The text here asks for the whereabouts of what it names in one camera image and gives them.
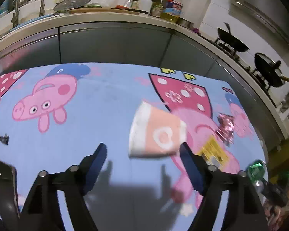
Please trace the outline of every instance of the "yellow card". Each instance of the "yellow card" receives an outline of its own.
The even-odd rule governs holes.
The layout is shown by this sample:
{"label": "yellow card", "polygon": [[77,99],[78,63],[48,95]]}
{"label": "yellow card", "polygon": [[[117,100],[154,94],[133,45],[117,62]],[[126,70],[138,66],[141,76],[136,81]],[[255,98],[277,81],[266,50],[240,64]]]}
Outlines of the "yellow card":
{"label": "yellow card", "polygon": [[197,155],[202,156],[207,164],[215,165],[219,169],[222,169],[229,159],[214,136],[209,138]]}

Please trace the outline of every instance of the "oil bottle label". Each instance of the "oil bottle label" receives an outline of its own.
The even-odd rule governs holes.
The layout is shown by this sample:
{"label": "oil bottle label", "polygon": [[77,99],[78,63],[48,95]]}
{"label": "oil bottle label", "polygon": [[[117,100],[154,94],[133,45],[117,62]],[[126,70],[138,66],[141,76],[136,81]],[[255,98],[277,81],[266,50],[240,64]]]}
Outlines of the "oil bottle label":
{"label": "oil bottle label", "polygon": [[173,0],[168,0],[164,13],[179,17],[182,8],[183,6],[181,3],[174,2]]}

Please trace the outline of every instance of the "blue cap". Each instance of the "blue cap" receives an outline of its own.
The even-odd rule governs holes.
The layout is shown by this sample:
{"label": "blue cap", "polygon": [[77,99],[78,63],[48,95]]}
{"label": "blue cap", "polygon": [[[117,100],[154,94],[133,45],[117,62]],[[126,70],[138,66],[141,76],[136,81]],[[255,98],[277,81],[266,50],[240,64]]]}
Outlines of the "blue cap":
{"label": "blue cap", "polygon": [[233,94],[231,94],[231,93],[226,93],[226,94],[225,94],[225,98],[226,98],[226,100],[227,100],[227,102],[228,102],[229,104],[234,103],[234,104],[238,105],[240,108],[243,109],[243,107],[242,107],[239,99],[238,99],[235,95],[233,95]]}
{"label": "blue cap", "polygon": [[58,74],[68,74],[74,76],[77,80],[82,78],[82,76],[89,74],[91,69],[80,63],[66,63],[56,66],[51,70],[45,77],[58,75]]}

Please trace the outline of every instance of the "table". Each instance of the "table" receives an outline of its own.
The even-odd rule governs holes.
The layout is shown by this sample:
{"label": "table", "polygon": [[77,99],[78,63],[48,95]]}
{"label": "table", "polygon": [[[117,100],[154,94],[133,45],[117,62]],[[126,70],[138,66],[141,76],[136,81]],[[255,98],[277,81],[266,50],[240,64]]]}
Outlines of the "table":
{"label": "table", "polygon": [[[182,173],[179,158],[128,157],[129,132],[142,101],[185,121],[193,151],[205,139],[197,138],[195,129],[208,126],[214,131],[218,113],[234,116],[233,144],[221,144],[229,157],[224,171],[237,173],[255,159],[264,160],[259,139],[226,82],[129,64],[24,69],[0,76],[0,134],[10,135],[8,146],[0,143],[0,160],[17,170],[20,208],[39,171],[65,171],[105,143],[107,159],[84,197],[98,229],[187,230],[201,197]],[[62,193],[60,209],[70,231]],[[214,230],[221,228],[226,204],[224,192]]]}

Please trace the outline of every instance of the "sink faucet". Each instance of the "sink faucet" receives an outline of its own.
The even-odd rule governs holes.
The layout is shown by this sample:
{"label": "sink faucet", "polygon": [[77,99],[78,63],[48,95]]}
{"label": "sink faucet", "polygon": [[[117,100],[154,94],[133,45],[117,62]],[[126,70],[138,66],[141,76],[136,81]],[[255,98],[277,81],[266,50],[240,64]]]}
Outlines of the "sink faucet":
{"label": "sink faucet", "polygon": [[[19,0],[16,0],[16,3],[15,3],[15,12],[13,14],[13,18],[12,18],[12,23],[13,23],[13,28],[16,27],[18,24],[19,24],[19,11],[18,11],[18,2]],[[39,16],[43,16],[45,13],[45,10],[44,10],[44,0],[41,0],[41,6],[40,6],[40,15]]]}

